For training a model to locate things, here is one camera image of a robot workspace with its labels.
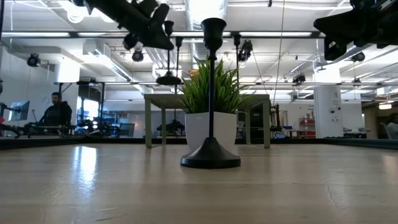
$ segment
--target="computer monitor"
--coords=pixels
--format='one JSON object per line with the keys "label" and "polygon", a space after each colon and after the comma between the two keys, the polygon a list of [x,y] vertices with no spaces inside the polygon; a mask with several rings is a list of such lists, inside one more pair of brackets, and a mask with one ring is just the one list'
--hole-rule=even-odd
{"label": "computer monitor", "polygon": [[29,112],[30,101],[13,102],[11,104],[12,110],[10,111],[9,121],[23,121],[27,120]]}

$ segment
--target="desk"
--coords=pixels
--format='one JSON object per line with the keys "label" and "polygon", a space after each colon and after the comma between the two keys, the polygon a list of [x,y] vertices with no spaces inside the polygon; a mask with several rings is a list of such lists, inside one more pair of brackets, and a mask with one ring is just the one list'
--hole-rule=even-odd
{"label": "desk", "polygon": [[[150,106],[153,104],[162,110],[162,144],[166,144],[166,109],[182,109],[180,97],[176,94],[144,94],[145,99],[145,145],[152,147],[152,118]],[[263,126],[269,127],[269,95],[252,95],[250,100],[243,103],[239,109],[246,112],[246,144],[250,144],[250,110],[261,105],[263,109]],[[268,149],[271,143],[269,128],[264,129],[264,148]]]}

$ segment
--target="fluorescent light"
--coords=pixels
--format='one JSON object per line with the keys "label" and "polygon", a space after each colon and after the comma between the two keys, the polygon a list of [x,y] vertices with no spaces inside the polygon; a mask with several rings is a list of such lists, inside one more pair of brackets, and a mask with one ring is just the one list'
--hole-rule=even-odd
{"label": "fluorescent light", "polygon": [[142,100],[142,99],[131,99],[131,100],[118,100],[118,99],[114,99],[114,100],[105,100],[105,101],[127,102],[127,101],[145,101],[145,100]]}
{"label": "fluorescent light", "polygon": [[[229,37],[231,32],[223,32],[223,37]],[[173,32],[172,37],[204,37],[202,31]]]}
{"label": "fluorescent light", "polygon": [[105,101],[129,101],[129,100],[105,100]]}
{"label": "fluorescent light", "polygon": [[131,85],[131,83],[129,82],[109,82],[109,83],[105,83],[107,85]]}
{"label": "fluorescent light", "polygon": [[2,37],[70,37],[68,32],[3,32]]}
{"label": "fluorescent light", "polygon": [[[228,3],[228,7],[268,7],[268,2],[256,3],[256,2],[236,2]],[[310,6],[294,6],[285,4],[273,4],[272,7],[284,7],[286,9],[296,10],[311,10],[311,11],[328,11],[328,10],[347,10],[352,9],[351,6],[327,6],[327,7],[310,7]]]}
{"label": "fluorescent light", "polygon": [[239,78],[239,82],[243,82],[243,83],[246,83],[246,82],[255,82],[256,80],[258,80],[259,79],[259,77],[240,77]]}
{"label": "fluorescent light", "polygon": [[140,85],[157,85],[156,82],[139,82]]}
{"label": "fluorescent light", "polygon": [[391,106],[391,104],[389,104],[389,103],[380,104],[380,105],[379,105],[379,109],[380,109],[380,110],[389,110],[389,109],[391,109],[391,108],[392,108],[392,106]]}
{"label": "fluorescent light", "polygon": [[124,37],[128,32],[78,32],[79,37]]}
{"label": "fluorescent light", "polygon": [[309,37],[311,32],[240,32],[243,37]]}

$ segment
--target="white column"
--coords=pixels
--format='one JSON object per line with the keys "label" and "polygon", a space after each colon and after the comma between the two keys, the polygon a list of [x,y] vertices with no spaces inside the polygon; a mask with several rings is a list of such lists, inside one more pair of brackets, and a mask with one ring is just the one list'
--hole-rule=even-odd
{"label": "white column", "polygon": [[[318,62],[325,63],[323,47],[319,45],[320,59]],[[314,63],[313,81],[315,83],[340,83],[340,68],[336,64],[323,67]],[[315,131],[317,138],[342,137],[343,115],[341,113],[341,91],[339,85],[315,86]]]}
{"label": "white column", "polygon": [[[72,59],[66,58],[61,61],[59,65],[56,65],[55,72],[58,73],[58,82],[77,82],[80,79],[80,65]],[[63,85],[62,90],[66,89],[68,85]],[[79,92],[79,86],[72,85],[62,93],[62,100],[67,101],[70,108],[72,109],[72,120],[71,124],[76,124],[76,113],[77,113],[77,97]]]}

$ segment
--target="cable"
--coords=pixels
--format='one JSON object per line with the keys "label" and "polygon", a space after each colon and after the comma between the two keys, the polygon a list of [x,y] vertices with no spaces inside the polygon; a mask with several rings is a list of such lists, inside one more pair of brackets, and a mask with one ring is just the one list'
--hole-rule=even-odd
{"label": "cable", "polygon": [[276,75],[276,82],[275,82],[275,90],[274,90],[274,102],[272,103],[275,106],[275,97],[276,97],[276,90],[278,89],[278,78],[279,78],[279,68],[280,68],[280,53],[282,51],[282,38],[283,38],[283,31],[284,31],[284,22],[285,22],[285,7],[282,10],[282,27],[280,29],[280,43],[279,43],[279,57],[278,57],[278,70]]}
{"label": "cable", "polygon": [[261,75],[261,72],[260,72],[259,65],[257,64],[256,54],[254,53],[254,51],[253,51],[253,57],[254,57],[254,61],[256,62],[257,71],[259,71],[259,75],[260,75],[260,79],[261,79],[262,85],[264,86],[264,89],[266,90],[266,94],[268,94],[268,91],[267,91],[267,88],[266,88],[266,84],[264,83],[264,80],[262,79],[262,75]]}

